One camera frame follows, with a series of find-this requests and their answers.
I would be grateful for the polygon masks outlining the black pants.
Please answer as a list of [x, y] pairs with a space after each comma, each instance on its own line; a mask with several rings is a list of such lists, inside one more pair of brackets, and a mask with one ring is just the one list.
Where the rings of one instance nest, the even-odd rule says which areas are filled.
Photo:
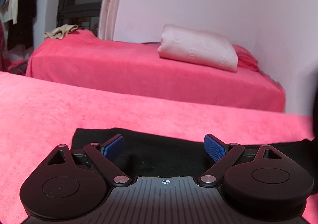
[[131, 178], [137, 176], [194, 176], [212, 167], [215, 162], [205, 151], [203, 137], [199, 141], [158, 136], [127, 129], [76, 129], [72, 149], [104, 143], [116, 134], [124, 137], [124, 148], [114, 164]]

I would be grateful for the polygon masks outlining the near pink bed cover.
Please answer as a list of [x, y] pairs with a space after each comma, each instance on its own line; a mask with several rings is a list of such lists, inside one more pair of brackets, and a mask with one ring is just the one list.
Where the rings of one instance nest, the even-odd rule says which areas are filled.
[[78, 128], [123, 128], [199, 141], [269, 144], [312, 139], [310, 117], [125, 95], [1, 73], [1, 222], [27, 217], [25, 179]]

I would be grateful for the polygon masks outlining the folded red blanket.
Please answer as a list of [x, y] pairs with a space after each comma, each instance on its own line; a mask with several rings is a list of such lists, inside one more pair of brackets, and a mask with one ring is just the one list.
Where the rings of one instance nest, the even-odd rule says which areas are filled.
[[232, 45], [238, 56], [238, 66], [255, 72], [259, 71], [257, 59], [246, 48], [239, 45]]

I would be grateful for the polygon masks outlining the far pink bed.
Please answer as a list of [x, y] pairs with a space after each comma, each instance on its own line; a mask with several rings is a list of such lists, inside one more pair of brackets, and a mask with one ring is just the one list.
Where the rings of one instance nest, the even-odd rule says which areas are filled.
[[225, 70], [161, 59], [154, 45], [106, 41], [80, 29], [46, 39], [31, 55], [26, 75], [121, 94], [283, 112], [283, 88], [261, 72]]

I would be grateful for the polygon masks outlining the white pillow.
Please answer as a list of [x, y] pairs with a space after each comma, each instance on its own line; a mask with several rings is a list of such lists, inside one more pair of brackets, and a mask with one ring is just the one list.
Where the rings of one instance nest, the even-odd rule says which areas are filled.
[[229, 40], [220, 34], [166, 24], [157, 49], [159, 56], [236, 72], [238, 55]]

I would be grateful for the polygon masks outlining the beige cloth on bed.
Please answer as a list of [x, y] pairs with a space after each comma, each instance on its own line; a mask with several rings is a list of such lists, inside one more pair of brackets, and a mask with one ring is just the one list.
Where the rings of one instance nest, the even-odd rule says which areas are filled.
[[63, 26], [57, 27], [50, 32], [44, 33], [44, 38], [50, 38], [52, 40], [55, 39], [63, 39], [66, 35], [76, 31], [78, 29], [78, 25], [68, 25], [64, 24]]

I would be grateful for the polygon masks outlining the hanging clothes rack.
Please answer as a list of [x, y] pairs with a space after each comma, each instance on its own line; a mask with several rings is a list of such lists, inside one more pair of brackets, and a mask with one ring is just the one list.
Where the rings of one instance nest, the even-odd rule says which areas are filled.
[[1, 23], [6, 31], [7, 50], [21, 46], [32, 48], [33, 21], [37, 16], [37, 0], [1, 0]]

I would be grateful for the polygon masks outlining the pink lace curtain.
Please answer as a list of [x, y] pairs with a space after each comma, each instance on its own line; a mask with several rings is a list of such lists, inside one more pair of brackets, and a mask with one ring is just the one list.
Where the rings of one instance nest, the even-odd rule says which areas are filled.
[[98, 38], [102, 40], [113, 40], [119, 1], [120, 0], [102, 0]]

